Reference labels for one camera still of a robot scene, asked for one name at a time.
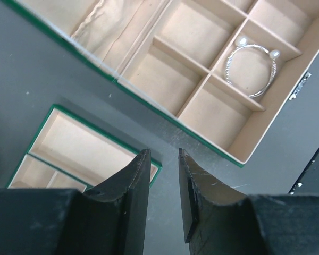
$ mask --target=silver bangle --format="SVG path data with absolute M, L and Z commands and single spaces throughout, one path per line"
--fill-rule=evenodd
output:
M 248 42 L 248 39 L 246 37 L 244 37 L 244 36 L 239 36 L 235 40 L 235 44 L 237 45 L 237 48 L 228 57 L 228 60 L 227 60 L 227 63 L 226 63 L 226 67 L 225 67 L 225 79 L 226 79 L 226 82 L 230 86 L 233 86 L 233 83 L 232 83 L 232 81 L 230 79 L 230 71 L 229 70 L 230 70 L 230 64 L 233 61 L 233 57 L 239 50 L 242 50 L 242 49 L 245 49 L 245 48 L 255 48 L 255 49 L 263 51 L 272 60 L 271 76 L 270 76 L 270 79 L 269 79 L 268 83 L 260 91 L 248 96 L 250 98 L 255 98 L 255 97 L 261 96 L 270 87 L 270 85 L 274 81 L 274 78 L 275 78 L 275 75 L 276 75 L 276 59 L 280 56 L 280 51 L 275 49 L 275 50 L 272 50 L 270 52 L 268 49 L 266 49 L 263 46 L 260 46 L 260 45 L 257 45 L 257 44 L 247 44 L 247 42 Z

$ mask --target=gray table surface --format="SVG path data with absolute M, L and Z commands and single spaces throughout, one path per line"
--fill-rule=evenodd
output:
M 178 182 L 178 148 L 244 193 L 287 193 L 319 147 L 319 57 L 244 168 L 221 158 L 87 68 L 0 1 L 0 187 L 53 103 L 131 145 L 151 148 L 163 170 L 149 194 L 144 254 L 188 254 Z

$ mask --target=green jewelry box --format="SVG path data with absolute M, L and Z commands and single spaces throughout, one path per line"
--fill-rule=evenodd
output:
M 6 0 L 121 90 L 238 166 L 319 53 L 319 0 Z M 238 37 L 253 49 L 225 65 Z
M 53 105 L 8 188 L 92 188 L 123 169 L 139 153 L 67 109 Z M 150 186 L 162 169 L 152 159 Z

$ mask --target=green trim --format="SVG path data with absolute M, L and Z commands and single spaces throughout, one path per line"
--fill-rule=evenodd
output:
M 158 167 L 158 170 L 157 170 L 153 180 L 150 182 L 150 189 L 153 186 L 153 184 L 155 183 L 155 181 L 156 181 L 156 179 L 157 179 L 157 177 L 158 177 L 158 175 L 160 174 L 161 171 L 162 171 L 162 166 Z
M 84 184 L 87 188 L 90 188 L 90 189 L 93 188 L 93 186 L 92 186 L 91 184 L 88 184 L 87 182 L 85 182 L 85 181 L 83 181 L 83 180 L 81 180 L 81 179 L 75 177 L 74 175 L 68 173 L 67 171 L 62 170 L 61 168 L 59 168 L 59 167 L 57 167 L 57 166 L 55 166 L 55 165 L 53 165 L 53 164 L 47 162 L 46 160 L 44 160 L 44 159 L 42 159 L 42 158 L 39 158 L 38 156 L 33 155 L 33 154 L 30 154 L 30 153 L 28 153 L 27 155 L 28 155 L 28 156 L 31 156 L 32 158 L 34 158 L 34 159 L 36 159 L 36 160 L 38 160 L 38 161 L 40 161 L 40 162 L 43 162 L 44 164 L 46 164 L 46 165 L 48 165 L 48 166 L 54 168 L 54 169 L 57 170 L 58 172 L 61 172 L 62 174 L 65 174 L 66 176 L 68 176 L 68 177 L 70 177 L 70 178 L 76 180 L 77 182 L 80 182 L 81 184 Z
M 27 154 L 27 153 L 25 152 L 24 156 L 21 158 L 21 160 L 19 161 L 18 165 L 15 167 L 14 172 L 13 172 L 13 174 L 11 175 L 9 181 L 6 183 L 5 188 L 8 188 L 8 187 L 10 186 L 10 184 L 12 183 L 12 181 L 13 181 L 13 179 L 14 179 L 14 177 L 15 177 L 17 171 L 19 170 L 19 167 L 21 166 L 22 161 L 24 160 L 26 154 Z
M 244 164 L 236 161 L 235 159 L 231 158 L 224 152 L 222 152 L 220 149 L 216 148 L 213 144 L 206 141 L 204 138 L 202 138 L 199 134 L 195 133 L 194 131 L 190 130 L 189 128 L 183 126 L 180 124 L 177 120 L 175 120 L 173 117 L 168 116 L 165 112 L 157 109 L 123 85 L 119 84 L 115 78 L 113 78 L 111 75 L 106 74 L 104 71 L 102 71 L 100 68 L 95 66 L 90 60 L 88 60 L 85 56 L 83 56 L 78 50 L 75 48 L 74 45 L 72 45 L 67 40 L 64 40 L 60 35 L 58 35 L 51 27 L 49 27 L 45 22 L 43 22 L 38 17 L 34 16 L 33 13 L 26 10 L 21 4 L 16 2 L 15 0 L 2 0 L 6 2 L 8 6 L 10 6 L 12 9 L 20 13 L 24 18 L 29 20 L 33 25 L 35 25 L 38 29 L 40 29 L 43 33 L 45 33 L 48 37 L 53 39 L 56 43 L 58 43 L 60 46 L 64 47 L 66 50 L 68 50 L 71 54 L 73 54 L 74 57 L 81 60 L 86 66 L 88 66 L 90 69 L 96 71 L 99 73 L 102 77 L 108 79 L 110 82 L 115 84 L 120 90 L 127 93 L 129 96 L 131 96 L 133 99 L 135 99 L 137 102 L 145 105 L 150 110 L 154 111 L 156 114 L 164 118 L 165 120 L 169 121 L 179 129 L 181 129 L 183 132 L 188 134 L 189 136 L 193 137 L 194 139 L 198 140 L 200 143 L 208 147 L 210 150 L 214 151 L 215 153 L 219 154 L 221 157 L 227 159 L 228 161 L 234 163 L 235 165 L 239 167 L 244 167 Z

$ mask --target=pearl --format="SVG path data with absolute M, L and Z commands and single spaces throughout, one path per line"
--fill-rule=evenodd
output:
M 235 40 L 235 45 L 238 47 L 242 47 L 246 45 L 248 42 L 248 39 L 245 36 L 238 36 Z
M 270 58 L 273 60 L 277 59 L 279 56 L 280 56 L 280 51 L 278 51 L 277 49 L 272 50 L 270 52 Z

